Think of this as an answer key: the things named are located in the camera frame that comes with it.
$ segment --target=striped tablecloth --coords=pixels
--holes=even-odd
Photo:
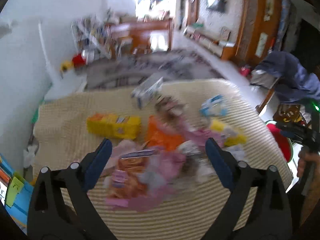
[[[142,133],[138,141],[143,142],[148,117],[155,113],[154,104],[150,103],[143,110],[135,108],[130,98],[131,91],[129,87],[74,94],[41,106],[35,126],[40,148],[34,176],[43,166],[51,170],[64,169],[97,148],[102,138],[89,134],[85,123],[86,118],[96,112],[139,115]],[[249,165],[265,169],[274,164],[285,188],[290,185],[291,172],[274,138],[251,106],[243,101],[235,85],[220,79],[174,82],[164,85],[163,94],[186,103],[187,117],[194,125],[200,124],[199,108],[205,100],[218,94],[225,95],[229,112],[222,120],[244,131],[248,138],[244,150]],[[222,187],[218,177],[213,176],[206,183],[181,192],[151,211],[112,211],[105,206],[106,189],[102,184],[103,178],[88,192],[88,196],[103,221],[118,239],[123,240],[198,240],[214,222],[229,196],[229,191]],[[71,206],[67,192],[63,191],[63,195],[66,204]],[[236,229],[245,225],[254,197],[255,190],[252,189]]]

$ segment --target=white floor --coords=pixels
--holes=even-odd
[[[202,48],[190,39],[184,37],[181,32],[174,32],[173,49],[178,48],[185,48],[197,51],[199,55],[203,56],[206,60],[208,60],[214,69],[216,69],[226,79],[233,82],[239,88],[244,100],[251,105],[252,109],[255,109],[255,107],[264,100],[267,94],[267,90],[260,87],[251,86],[249,80],[240,75],[239,68],[235,64],[233,64],[230,61],[220,60],[217,56],[212,55],[206,49]],[[267,105],[265,113],[260,116],[261,119],[264,122],[272,120],[272,116],[276,112],[278,105],[278,98],[276,96],[273,96],[273,98]],[[296,180],[297,175],[297,164],[299,159],[298,153],[300,151],[300,148],[301,147],[299,145],[294,147],[293,160],[290,163],[288,163],[289,168],[292,171],[294,180]]]

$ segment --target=orange plastic bag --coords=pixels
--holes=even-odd
[[[174,151],[186,140],[183,136],[176,133],[172,128],[164,125],[153,115],[151,115],[149,117],[146,141],[149,141],[148,147],[163,146],[167,151]]]

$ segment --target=yellow package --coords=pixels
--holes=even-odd
[[[226,147],[245,144],[247,142],[247,137],[241,132],[241,130],[235,129],[217,118],[211,119],[210,130],[219,132],[222,136],[226,137],[224,142]]]
[[[88,132],[106,138],[134,140],[140,132],[140,127],[141,119],[138,116],[95,114],[87,118]]]

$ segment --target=silver screw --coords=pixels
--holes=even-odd
[[[239,161],[239,162],[238,162],[238,166],[239,166],[240,168],[245,168],[245,167],[247,166],[247,163],[244,162],[244,161]]]
[[[48,167],[43,167],[42,169],[41,169],[41,173],[46,173],[48,171]]]
[[[75,170],[79,167],[79,163],[71,163],[70,168]]]
[[[270,166],[269,166],[269,169],[270,169],[271,171],[273,171],[273,172],[276,172],[276,171],[278,170],[277,167],[274,166],[274,165],[270,165]]]

